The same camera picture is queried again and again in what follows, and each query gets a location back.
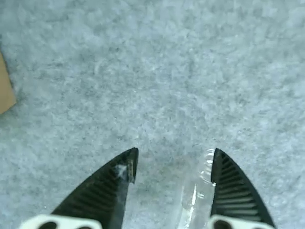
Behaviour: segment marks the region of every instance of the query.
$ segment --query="transparent plastic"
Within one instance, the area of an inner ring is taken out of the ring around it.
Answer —
[[[211,214],[215,185],[211,182],[214,150],[203,154],[195,169],[186,175],[172,229],[206,229]]]

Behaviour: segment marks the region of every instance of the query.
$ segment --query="plastic tube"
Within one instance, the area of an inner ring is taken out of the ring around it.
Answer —
[[[173,217],[172,229],[204,229],[211,214],[215,185],[211,182],[214,150],[199,158],[198,165],[186,175]]]

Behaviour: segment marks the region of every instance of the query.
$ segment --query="cardboard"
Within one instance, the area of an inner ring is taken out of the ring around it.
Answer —
[[[16,104],[16,97],[10,84],[8,72],[0,53],[0,114]]]

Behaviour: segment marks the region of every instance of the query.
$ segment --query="black plastic tool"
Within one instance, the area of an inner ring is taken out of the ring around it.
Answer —
[[[129,183],[135,183],[139,151],[129,149],[81,183],[53,212],[94,219],[103,229],[121,229]]]
[[[275,227],[267,208],[248,177],[220,149],[216,149],[214,153],[211,181],[216,183],[211,216],[222,215],[262,222]]]

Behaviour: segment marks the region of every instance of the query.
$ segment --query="carpet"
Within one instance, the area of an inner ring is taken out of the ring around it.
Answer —
[[[166,227],[218,147],[279,229],[305,228],[304,0],[0,0],[18,103],[0,115],[0,227],[140,151],[124,228]]]

